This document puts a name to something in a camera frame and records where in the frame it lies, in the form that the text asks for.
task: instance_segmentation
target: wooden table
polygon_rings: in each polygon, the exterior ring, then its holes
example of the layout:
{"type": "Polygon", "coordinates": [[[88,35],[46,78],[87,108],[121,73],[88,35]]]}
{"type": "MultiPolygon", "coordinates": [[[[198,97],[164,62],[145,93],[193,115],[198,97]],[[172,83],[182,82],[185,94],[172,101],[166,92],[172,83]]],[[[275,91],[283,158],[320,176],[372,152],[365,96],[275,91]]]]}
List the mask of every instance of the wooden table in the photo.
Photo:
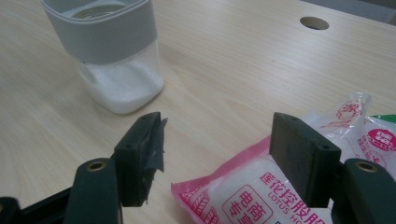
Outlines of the wooden table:
{"type": "Polygon", "coordinates": [[[126,116],[93,102],[39,0],[0,2],[0,196],[21,207],[70,187],[135,120],[161,111],[165,173],[125,223],[192,223],[171,183],[208,175],[271,132],[275,111],[323,113],[345,95],[396,112],[396,27],[297,0],[154,0],[164,89],[126,116]],[[300,23],[330,24],[313,30],[300,23]]]}

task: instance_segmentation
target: pink logo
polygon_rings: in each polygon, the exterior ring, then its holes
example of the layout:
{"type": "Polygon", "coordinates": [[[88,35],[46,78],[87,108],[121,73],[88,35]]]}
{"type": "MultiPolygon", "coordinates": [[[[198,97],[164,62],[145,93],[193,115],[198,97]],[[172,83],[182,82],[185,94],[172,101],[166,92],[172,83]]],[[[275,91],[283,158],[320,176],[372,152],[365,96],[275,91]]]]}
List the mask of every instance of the pink logo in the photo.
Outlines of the pink logo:
{"type": "Polygon", "coordinates": [[[396,151],[396,137],[384,129],[374,129],[368,133],[369,142],[384,151],[396,151]]]}
{"type": "Polygon", "coordinates": [[[339,119],[352,119],[361,115],[361,105],[355,101],[346,102],[337,112],[339,119]]]}

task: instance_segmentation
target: gray lid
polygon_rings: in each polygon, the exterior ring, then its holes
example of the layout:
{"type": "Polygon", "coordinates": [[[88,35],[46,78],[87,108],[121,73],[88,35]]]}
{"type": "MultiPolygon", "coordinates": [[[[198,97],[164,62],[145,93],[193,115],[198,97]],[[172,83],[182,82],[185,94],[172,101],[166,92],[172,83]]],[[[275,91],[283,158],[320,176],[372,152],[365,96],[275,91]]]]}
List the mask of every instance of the gray lid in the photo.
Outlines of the gray lid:
{"type": "Polygon", "coordinates": [[[150,0],[41,0],[64,48],[84,63],[115,63],[157,38],[150,0]]]}

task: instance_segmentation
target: light wood surface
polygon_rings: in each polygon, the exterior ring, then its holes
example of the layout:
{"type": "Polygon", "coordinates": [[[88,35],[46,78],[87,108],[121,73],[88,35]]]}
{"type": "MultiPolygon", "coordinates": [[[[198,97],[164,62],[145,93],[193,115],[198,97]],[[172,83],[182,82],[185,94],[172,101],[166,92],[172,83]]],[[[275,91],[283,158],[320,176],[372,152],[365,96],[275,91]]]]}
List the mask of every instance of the light wood surface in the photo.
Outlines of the light wood surface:
{"type": "Polygon", "coordinates": [[[0,2],[0,196],[21,207],[70,187],[135,120],[161,111],[165,172],[125,223],[192,223],[171,183],[209,175],[271,132],[355,91],[396,112],[396,27],[297,0],[154,0],[164,89],[119,116],[92,101],[38,0],[0,2]],[[305,16],[330,24],[300,24],[305,16]]]}

